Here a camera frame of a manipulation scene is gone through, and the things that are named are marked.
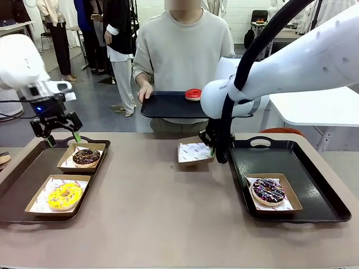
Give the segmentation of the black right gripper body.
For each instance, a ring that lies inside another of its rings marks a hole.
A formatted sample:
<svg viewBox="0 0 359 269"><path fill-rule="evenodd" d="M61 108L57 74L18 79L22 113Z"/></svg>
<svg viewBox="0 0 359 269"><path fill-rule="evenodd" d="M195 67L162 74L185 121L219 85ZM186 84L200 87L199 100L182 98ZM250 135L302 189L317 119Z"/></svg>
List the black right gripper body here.
<svg viewBox="0 0 359 269"><path fill-rule="evenodd" d="M234 141L234 134L231 132L232 118L209 119L205 129L205 138L209 146L230 145Z"/></svg>

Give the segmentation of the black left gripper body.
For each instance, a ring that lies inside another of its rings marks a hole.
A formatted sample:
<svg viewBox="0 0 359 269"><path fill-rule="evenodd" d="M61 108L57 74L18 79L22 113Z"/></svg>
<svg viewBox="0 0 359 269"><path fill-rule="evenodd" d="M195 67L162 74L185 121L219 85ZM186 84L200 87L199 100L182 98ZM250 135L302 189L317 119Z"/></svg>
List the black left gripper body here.
<svg viewBox="0 0 359 269"><path fill-rule="evenodd" d="M35 115L42 118L51 118L65 113L65 96L57 94L48 98L42 98L30 103Z"/></svg>

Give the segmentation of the person's right hand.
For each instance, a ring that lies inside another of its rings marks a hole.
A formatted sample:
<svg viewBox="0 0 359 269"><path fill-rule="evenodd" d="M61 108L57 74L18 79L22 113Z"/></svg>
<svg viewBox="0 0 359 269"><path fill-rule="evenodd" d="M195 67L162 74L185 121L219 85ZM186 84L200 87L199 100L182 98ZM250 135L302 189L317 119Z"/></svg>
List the person's right hand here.
<svg viewBox="0 0 359 269"><path fill-rule="evenodd" d="M152 85L143 86L137 94L139 102L143 103L145 100L151 97L152 93L153 93Z"/></svg>

